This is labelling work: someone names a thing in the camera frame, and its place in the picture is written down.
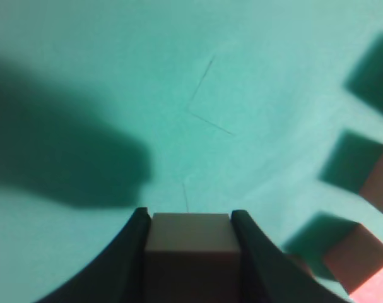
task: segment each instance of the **black plastic part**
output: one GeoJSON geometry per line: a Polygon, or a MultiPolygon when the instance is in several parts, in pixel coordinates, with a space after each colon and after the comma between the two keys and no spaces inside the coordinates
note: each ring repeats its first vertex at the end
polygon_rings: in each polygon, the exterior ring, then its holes
{"type": "Polygon", "coordinates": [[[231,221],[242,249],[242,303],[347,303],[287,259],[247,211],[235,210],[231,221]]]}
{"type": "Polygon", "coordinates": [[[151,218],[137,208],[115,239],[81,272],[37,303],[139,303],[151,218]]]}

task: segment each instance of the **wooden block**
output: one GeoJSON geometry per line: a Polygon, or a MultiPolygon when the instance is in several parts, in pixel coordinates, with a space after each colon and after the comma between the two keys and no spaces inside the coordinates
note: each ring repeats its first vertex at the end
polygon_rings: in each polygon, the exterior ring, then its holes
{"type": "Polygon", "coordinates": [[[323,260],[356,303],[383,303],[383,243],[363,225],[358,224],[323,260]]]}
{"type": "Polygon", "coordinates": [[[239,302],[240,248],[227,214],[157,213],[144,252],[146,303],[239,302]]]}
{"type": "Polygon", "coordinates": [[[362,186],[360,195],[383,213],[383,154],[362,186]]]}

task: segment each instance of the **pink block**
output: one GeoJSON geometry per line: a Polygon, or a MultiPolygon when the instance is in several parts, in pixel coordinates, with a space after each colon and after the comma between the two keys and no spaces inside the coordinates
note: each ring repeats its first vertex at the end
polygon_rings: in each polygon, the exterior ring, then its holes
{"type": "Polygon", "coordinates": [[[357,303],[383,303],[383,269],[350,295],[357,303]]]}
{"type": "Polygon", "coordinates": [[[383,154],[362,186],[360,195],[383,213],[383,154]]]}
{"type": "Polygon", "coordinates": [[[383,303],[383,243],[363,225],[358,224],[323,260],[356,303],[383,303]]]}

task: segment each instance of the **scratch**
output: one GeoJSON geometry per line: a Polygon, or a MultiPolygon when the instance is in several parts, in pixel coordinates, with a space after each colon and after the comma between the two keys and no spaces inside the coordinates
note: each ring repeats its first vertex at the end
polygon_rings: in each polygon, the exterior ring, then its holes
{"type": "Polygon", "coordinates": [[[190,115],[192,115],[193,117],[195,117],[195,118],[197,118],[197,119],[200,119],[200,120],[204,121],[205,123],[208,123],[209,125],[212,125],[214,128],[218,128],[218,129],[220,129],[221,131],[226,132],[226,133],[229,134],[230,136],[234,136],[234,135],[235,135],[235,134],[231,133],[230,131],[227,131],[225,128],[221,128],[219,125],[216,125],[216,124],[214,124],[214,123],[212,123],[212,122],[209,122],[208,120],[206,120],[206,119],[204,119],[204,118],[202,118],[202,117],[200,117],[200,116],[195,115],[195,113],[193,113],[193,112],[191,112],[191,111],[189,111],[189,110],[188,110],[188,113],[189,113],[190,115]]]}
{"type": "Polygon", "coordinates": [[[189,200],[187,198],[186,185],[184,184],[184,181],[182,182],[182,186],[183,186],[184,199],[186,200],[187,212],[190,213],[189,200]]]}
{"type": "Polygon", "coordinates": [[[203,76],[199,80],[199,83],[198,83],[196,89],[194,90],[194,93],[192,94],[189,103],[187,104],[187,109],[190,107],[190,104],[194,100],[194,98],[196,97],[197,92],[199,91],[200,86],[203,84],[203,81],[204,81],[206,75],[208,74],[208,71],[211,69],[211,66],[212,66],[212,63],[214,62],[215,56],[216,56],[215,54],[212,56],[210,62],[208,63],[208,65],[207,65],[207,67],[205,69],[205,72],[204,72],[203,76]]]}

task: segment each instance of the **pink object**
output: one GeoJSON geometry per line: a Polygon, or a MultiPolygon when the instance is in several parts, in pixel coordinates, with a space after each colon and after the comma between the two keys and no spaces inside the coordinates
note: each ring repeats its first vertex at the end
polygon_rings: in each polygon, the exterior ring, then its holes
{"type": "Polygon", "coordinates": [[[383,303],[383,243],[363,225],[358,224],[323,260],[356,303],[383,303]]]}
{"type": "Polygon", "coordinates": [[[383,213],[383,154],[362,186],[360,195],[383,213]]]}

